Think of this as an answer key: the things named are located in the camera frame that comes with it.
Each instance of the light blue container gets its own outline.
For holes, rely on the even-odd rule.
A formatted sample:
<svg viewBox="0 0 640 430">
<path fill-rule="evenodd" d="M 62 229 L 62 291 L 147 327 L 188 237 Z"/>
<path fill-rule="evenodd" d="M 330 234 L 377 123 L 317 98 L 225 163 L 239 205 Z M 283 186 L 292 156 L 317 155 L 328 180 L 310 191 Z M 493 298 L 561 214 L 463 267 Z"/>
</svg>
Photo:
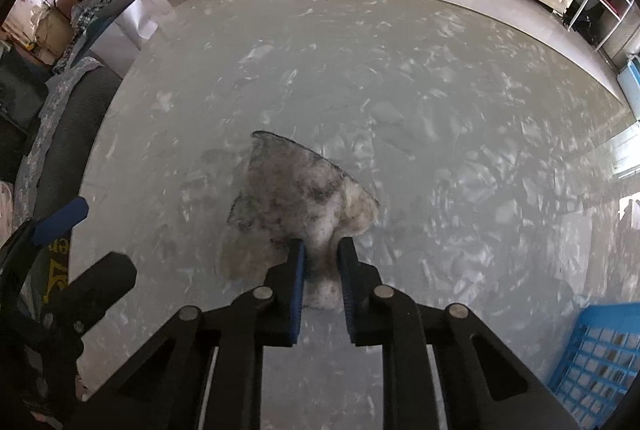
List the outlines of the light blue container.
<svg viewBox="0 0 640 430">
<path fill-rule="evenodd" d="M 618 83 L 622 87 L 636 120 L 640 120 L 640 62 L 638 56 L 629 59 L 625 68 L 620 71 Z"/>
<path fill-rule="evenodd" d="M 602 425 L 640 370 L 640 302 L 596 305 L 575 323 L 549 389 L 581 428 Z"/>
</svg>

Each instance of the basket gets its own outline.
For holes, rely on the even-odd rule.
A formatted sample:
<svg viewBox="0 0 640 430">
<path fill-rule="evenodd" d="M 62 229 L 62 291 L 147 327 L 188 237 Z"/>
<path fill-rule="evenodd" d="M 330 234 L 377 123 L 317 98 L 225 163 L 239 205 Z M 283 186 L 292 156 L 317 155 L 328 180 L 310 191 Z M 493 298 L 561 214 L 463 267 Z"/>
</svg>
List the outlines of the basket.
<svg viewBox="0 0 640 430">
<path fill-rule="evenodd" d="M 640 303 L 596 305 L 575 323 L 549 389 L 584 430 L 602 425 L 640 370 Z"/>
</svg>

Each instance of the gray fabric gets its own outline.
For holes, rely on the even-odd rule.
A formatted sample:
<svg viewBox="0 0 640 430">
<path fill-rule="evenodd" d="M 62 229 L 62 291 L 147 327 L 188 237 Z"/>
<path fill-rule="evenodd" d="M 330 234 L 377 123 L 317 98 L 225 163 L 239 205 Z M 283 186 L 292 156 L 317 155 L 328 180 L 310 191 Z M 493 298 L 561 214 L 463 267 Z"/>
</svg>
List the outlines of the gray fabric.
<svg viewBox="0 0 640 430">
<path fill-rule="evenodd" d="M 53 134 L 65 111 L 66 103 L 74 87 L 88 71 L 102 66 L 91 57 L 85 57 L 74 68 L 47 81 L 49 96 L 39 117 L 40 128 L 31 150 L 22 159 L 14 188 L 14 226 L 18 227 L 33 214 L 36 202 L 36 186 L 42 174 L 47 150 L 51 146 Z"/>
<path fill-rule="evenodd" d="M 254 148 L 222 236 L 220 273 L 248 285 L 283 263 L 293 238 L 306 245 L 304 305 L 339 309 L 335 262 L 343 237 L 364 233 L 378 202 L 351 176 L 286 137 L 252 134 Z"/>
</svg>

